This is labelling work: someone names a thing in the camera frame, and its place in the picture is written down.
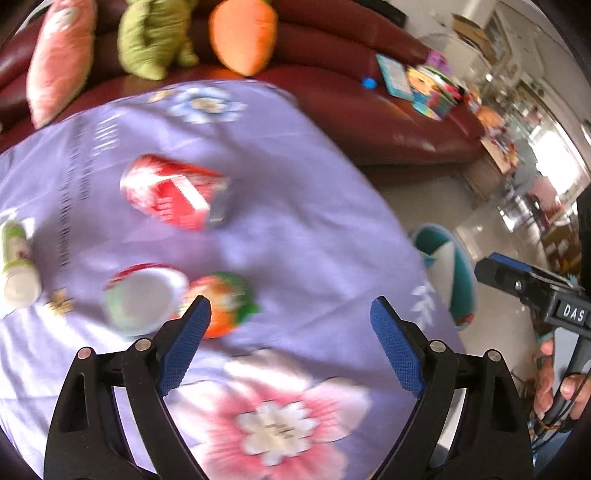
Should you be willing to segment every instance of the colorful children's book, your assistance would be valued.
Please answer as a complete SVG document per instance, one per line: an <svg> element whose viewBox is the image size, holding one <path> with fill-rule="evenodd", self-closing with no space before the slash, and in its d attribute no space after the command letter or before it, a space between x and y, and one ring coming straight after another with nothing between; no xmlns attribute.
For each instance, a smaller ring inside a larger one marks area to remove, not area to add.
<svg viewBox="0 0 591 480"><path fill-rule="evenodd" d="M414 101L413 90L408 84L406 67L399 61L393 60L379 53L377 53L375 57L378 61L379 68L382 70L384 83L386 84L388 93L410 102Z"/></svg>

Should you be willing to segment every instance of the blue ball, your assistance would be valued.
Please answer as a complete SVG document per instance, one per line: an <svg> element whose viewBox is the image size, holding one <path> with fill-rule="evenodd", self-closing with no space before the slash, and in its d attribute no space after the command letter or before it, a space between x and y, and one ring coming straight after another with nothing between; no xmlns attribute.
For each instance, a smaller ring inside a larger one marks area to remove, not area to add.
<svg viewBox="0 0 591 480"><path fill-rule="evenodd" d="M369 90L373 90L374 88L377 88L378 82L371 78L365 78L361 80L361 85L363 85L365 88Z"/></svg>

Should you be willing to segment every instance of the red snack bag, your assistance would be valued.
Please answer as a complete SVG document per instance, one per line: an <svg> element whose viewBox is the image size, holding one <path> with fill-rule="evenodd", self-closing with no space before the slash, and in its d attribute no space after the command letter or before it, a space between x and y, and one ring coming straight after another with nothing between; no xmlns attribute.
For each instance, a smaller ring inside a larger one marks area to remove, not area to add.
<svg viewBox="0 0 591 480"><path fill-rule="evenodd" d="M224 175L155 154L139 156L121 177L131 205L191 230L222 223L229 180Z"/></svg>

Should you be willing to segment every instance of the dinosaur plush toy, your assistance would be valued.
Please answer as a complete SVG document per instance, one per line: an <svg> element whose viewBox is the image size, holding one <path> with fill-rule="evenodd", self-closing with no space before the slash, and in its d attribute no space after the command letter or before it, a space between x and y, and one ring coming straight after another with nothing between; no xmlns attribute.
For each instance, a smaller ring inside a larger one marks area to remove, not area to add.
<svg viewBox="0 0 591 480"><path fill-rule="evenodd" d="M197 0L127 0L119 23L119 62L148 80L162 80L173 61L181 67L199 63L187 36Z"/></svg>

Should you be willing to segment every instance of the metal screw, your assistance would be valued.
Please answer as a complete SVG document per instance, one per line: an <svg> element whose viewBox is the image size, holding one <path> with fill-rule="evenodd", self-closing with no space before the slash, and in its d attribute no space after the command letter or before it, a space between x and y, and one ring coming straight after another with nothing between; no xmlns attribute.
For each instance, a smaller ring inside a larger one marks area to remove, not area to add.
<svg viewBox="0 0 591 480"><path fill-rule="evenodd" d="M434 342L431 342L431 350L433 350L434 352L437 353L442 353L445 351L445 343L440 342L439 340L435 340Z"/></svg>
<svg viewBox="0 0 591 480"><path fill-rule="evenodd" d="M488 358L490 358L493 362L500 362L501 361L501 354L496 350L491 350L488 352Z"/></svg>
<svg viewBox="0 0 591 480"><path fill-rule="evenodd" d="M138 352L143 352L152 346L152 342L150 342L147 338L141 338L137 342L135 342L135 349Z"/></svg>
<svg viewBox="0 0 591 480"><path fill-rule="evenodd" d="M84 360L84 359L90 357L91 355L92 355L92 350L90 350L90 348L88 348L87 346L78 350L78 358L80 360Z"/></svg>

